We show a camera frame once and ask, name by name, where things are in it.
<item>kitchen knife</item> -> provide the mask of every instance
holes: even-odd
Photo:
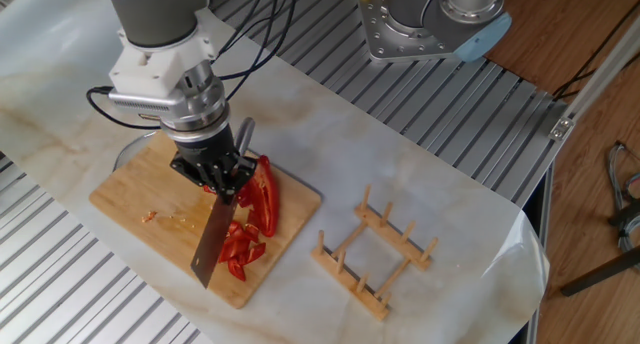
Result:
[[[205,288],[209,286],[211,275],[222,252],[222,246],[227,239],[227,231],[233,220],[236,205],[235,196],[230,204],[225,204],[220,197],[216,198],[200,243],[198,243],[196,254],[191,261],[191,270]]]

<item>red bell pepper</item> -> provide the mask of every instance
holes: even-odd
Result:
[[[237,257],[238,255],[249,250],[249,245],[251,241],[249,239],[238,239],[235,241],[226,241],[222,246],[222,253],[220,253],[220,258],[218,258],[218,263],[224,263],[231,258]]]
[[[238,193],[238,204],[243,208],[253,205],[249,222],[255,224],[264,236],[275,235],[280,217],[280,194],[266,156],[258,159],[253,177]]]
[[[255,225],[247,224],[247,226],[244,227],[244,234],[247,238],[251,239],[252,242],[259,242],[258,236],[260,235],[260,229]]]
[[[249,249],[248,252],[240,254],[240,256],[238,256],[238,262],[240,263],[240,265],[247,265],[249,263],[252,263],[258,260],[258,258],[260,258],[262,255],[264,255],[266,249],[267,243],[260,243]]]
[[[229,266],[229,273],[231,273],[231,275],[233,275],[234,277],[242,281],[247,280],[247,277],[244,275],[244,269],[242,269],[242,265],[238,261],[238,258],[229,259],[228,266]]]
[[[204,190],[214,193],[207,186]],[[249,223],[243,229],[239,223],[231,222],[218,262],[226,261],[229,272],[246,281],[243,266],[264,255],[267,245],[259,243],[259,235],[262,233],[267,237],[274,236],[280,215],[280,194],[271,172],[269,158],[266,156],[258,159],[253,177],[238,192],[238,204],[243,208],[252,206],[249,211]],[[252,241],[258,244],[249,248]]]

